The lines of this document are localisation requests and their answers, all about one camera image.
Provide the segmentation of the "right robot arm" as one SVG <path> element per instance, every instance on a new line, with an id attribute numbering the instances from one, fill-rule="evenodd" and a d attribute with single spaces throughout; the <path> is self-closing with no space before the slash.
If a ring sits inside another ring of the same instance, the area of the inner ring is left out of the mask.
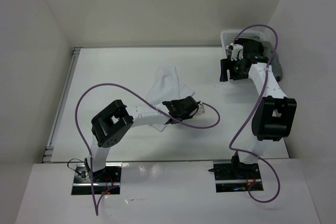
<path id="1" fill-rule="evenodd" d="M 269 59 L 276 55 L 270 44 L 256 38 L 238 38 L 226 47 L 219 80 L 253 81 L 260 102 L 251 118 L 251 136 L 243 151 L 232 156 L 230 174 L 243 179 L 256 171 L 259 157 L 275 142 L 290 134 L 297 103 L 281 90 Z"/>

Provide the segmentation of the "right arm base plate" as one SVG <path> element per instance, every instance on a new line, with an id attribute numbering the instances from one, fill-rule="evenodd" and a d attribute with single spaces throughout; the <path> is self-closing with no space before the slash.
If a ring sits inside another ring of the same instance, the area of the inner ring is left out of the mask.
<path id="1" fill-rule="evenodd" d="M 258 164 L 238 169 L 231 161 L 213 162 L 208 172 L 214 175 L 217 193 L 247 192 L 250 186 L 250 191 L 264 190 Z"/>

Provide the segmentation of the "grey skirt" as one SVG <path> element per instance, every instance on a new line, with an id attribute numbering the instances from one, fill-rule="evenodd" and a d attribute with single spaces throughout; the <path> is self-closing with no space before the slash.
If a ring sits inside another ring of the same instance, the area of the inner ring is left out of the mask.
<path id="1" fill-rule="evenodd" d="M 274 48 L 268 41 L 262 41 L 261 44 L 264 48 L 264 56 L 270 58 L 271 55 L 274 53 Z M 277 82 L 280 82 L 282 80 L 282 66 L 279 61 L 279 57 L 277 53 L 275 53 L 274 57 L 272 58 L 272 61 L 270 63 L 272 67 L 272 72 L 274 74 L 274 77 Z"/>

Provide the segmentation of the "white skirt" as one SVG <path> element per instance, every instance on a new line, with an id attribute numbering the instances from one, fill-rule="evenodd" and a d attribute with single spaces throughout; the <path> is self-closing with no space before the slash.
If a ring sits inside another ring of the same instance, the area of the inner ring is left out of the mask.
<path id="1" fill-rule="evenodd" d="M 174 66 L 159 67 L 154 75 L 154 83 L 146 100 L 157 106 L 164 101 L 180 100 L 193 96 L 194 91 L 178 79 Z"/>

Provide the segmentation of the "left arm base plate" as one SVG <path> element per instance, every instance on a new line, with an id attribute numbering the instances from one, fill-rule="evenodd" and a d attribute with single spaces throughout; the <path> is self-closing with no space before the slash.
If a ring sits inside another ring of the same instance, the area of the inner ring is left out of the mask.
<path id="1" fill-rule="evenodd" d="M 94 194 L 102 195 L 106 192 L 106 195 L 119 195 L 121 174 L 121 163 L 107 163 L 104 172 L 97 175 L 93 181 Z M 91 195 L 90 177 L 84 164 L 76 165 L 71 194 Z"/>

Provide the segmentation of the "white laundry basket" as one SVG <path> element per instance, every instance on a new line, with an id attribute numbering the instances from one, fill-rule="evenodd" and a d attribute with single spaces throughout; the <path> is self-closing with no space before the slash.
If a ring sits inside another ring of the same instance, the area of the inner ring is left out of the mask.
<path id="1" fill-rule="evenodd" d="M 222 44 L 222 50 L 224 53 L 224 58 L 228 58 L 228 53 L 226 52 L 227 47 L 235 41 L 236 36 L 241 32 L 239 29 L 229 29 L 229 30 L 223 30 L 220 33 L 220 40 Z M 266 35 L 262 31 L 248 29 L 244 31 L 239 38 L 248 38 L 248 39 L 254 39 L 258 38 L 260 41 L 266 41 Z"/>

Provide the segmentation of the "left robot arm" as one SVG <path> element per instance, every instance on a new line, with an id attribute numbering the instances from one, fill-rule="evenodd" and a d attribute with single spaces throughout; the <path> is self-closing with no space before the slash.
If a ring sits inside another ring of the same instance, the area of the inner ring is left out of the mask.
<path id="1" fill-rule="evenodd" d="M 91 155 L 86 158 L 86 176 L 93 182 L 103 179 L 110 148 L 117 145 L 131 128 L 144 125 L 175 124 L 193 118 L 199 103 L 191 96 L 149 106 L 126 106 L 115 100 L 91 120 Z"/>

